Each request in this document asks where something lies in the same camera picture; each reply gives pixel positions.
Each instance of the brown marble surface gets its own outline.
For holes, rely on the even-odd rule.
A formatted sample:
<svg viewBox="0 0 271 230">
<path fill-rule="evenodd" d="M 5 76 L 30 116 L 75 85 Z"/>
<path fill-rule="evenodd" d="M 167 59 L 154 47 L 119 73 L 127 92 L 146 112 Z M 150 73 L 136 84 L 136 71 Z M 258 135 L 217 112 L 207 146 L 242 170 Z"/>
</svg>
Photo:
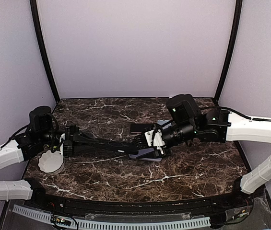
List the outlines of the brown marble surface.
<svg viewBox="0 0 271 230">
<path fill-rule="evenodd" d="M 93 136 L 130 141 L 131 123 L 155 123 L 170 119 L 167 98 L 66 99 L 54 116 L 88 130 Z M 196 99 L 211 106 L 210 99 Z M 24 177 L 38 179 L 48 194 L 78 199 L 119 202 L 172 201 L 231 192 L 234 179 L 247 171 L 231 142 L 204 143 L 194 140 L 171 148 L 161 162 L 131 160 L 127 155 L 90 149 L 65 159 L 58 175 L 42 173 L 33 158 Z"/>
</svg>

